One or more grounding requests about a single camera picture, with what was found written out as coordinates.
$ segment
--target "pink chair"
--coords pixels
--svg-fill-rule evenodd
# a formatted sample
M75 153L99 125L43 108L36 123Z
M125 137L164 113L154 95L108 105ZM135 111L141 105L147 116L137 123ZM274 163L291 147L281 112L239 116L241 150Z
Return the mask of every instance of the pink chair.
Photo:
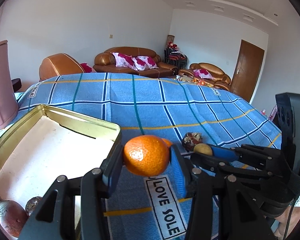
M17 115L18 103L14 96L8 62L8 41L0 42L0 130Z

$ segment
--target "tangerine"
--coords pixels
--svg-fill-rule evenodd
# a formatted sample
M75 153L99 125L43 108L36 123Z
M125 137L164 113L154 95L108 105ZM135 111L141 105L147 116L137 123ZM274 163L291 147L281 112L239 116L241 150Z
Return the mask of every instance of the tangerine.
M170 140L166 138L161 138L161 139L168 145L168 147L170 147L173 144Z
M126 143L123 159L128 171L135 175L158 176L167 168L170 152L161 138L154 135L141 135Z

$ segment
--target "white wall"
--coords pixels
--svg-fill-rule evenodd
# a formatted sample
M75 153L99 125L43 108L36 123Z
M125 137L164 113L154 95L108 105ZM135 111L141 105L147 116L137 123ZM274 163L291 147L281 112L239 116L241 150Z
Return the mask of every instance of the white wall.
M267 115L275 106L276 94L300 93L300 17L288 0L281 0L281 5L282 20L269 35L264 71L252 101Z
M170 34L175 36L174 42L187 55L188 65L212 63L231 78L237 64L241 40L264 49L264 59L266 58L267 33L222 15L174 9Z
M11 0L0 41L8 40L11 78L20 77L25 89L38 82L42 60L59 52L89 65L115 46L162 55L171 17L172 8L161 0Z

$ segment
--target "bed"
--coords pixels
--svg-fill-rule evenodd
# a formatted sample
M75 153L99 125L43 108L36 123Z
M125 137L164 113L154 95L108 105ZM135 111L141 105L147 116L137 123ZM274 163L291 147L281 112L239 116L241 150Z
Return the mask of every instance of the bed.
M243 143L274 148L281 145L281 131L239 96L167 78L118 73L58 76L32 85L18 103L14 121L35 106L47 104L117 123L122 128L122 144L135 136L152 134L169 139L184 155L189 155L181 145L187 132L200 132L204 143L227 148ZM233 165L252 169L239 162ZM170 166L162 176L171 187L185 230L191 199L178 194ZM132 175L123 168L116 192L104 205L111 239L169 239L166 229L161 228L153 215L146 185L147 178ZM213 208L217 214L216 196ZM183 239L184 234L181 231L174 237ZM217 237L216 215L212 239Z

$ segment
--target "pink floral pillow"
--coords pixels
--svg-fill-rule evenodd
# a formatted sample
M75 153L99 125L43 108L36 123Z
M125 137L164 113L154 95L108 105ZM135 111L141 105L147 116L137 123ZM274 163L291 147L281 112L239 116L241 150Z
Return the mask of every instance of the pink floral pillow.
M208 70L205 69L194 69L194 76L200 78L214 79Z
M139 57L133 57L132 58L135 67L137 68L137 70L147 70L149 69L148 65L146 62L144 62L143 60L141 60Z
M81 63L80 65L82 66L85 73L96 73L94 68L90 67L87 63Z
M149 69L158 68L157 64L154 62L154 60L151 57L148 57L148 56L139 56L137 58L143 60L147 64L147 66L149 67Z
M116 53L116 52L112 54L115 57L116 67L128 67L137 70L131 56L127 56L125 54Z

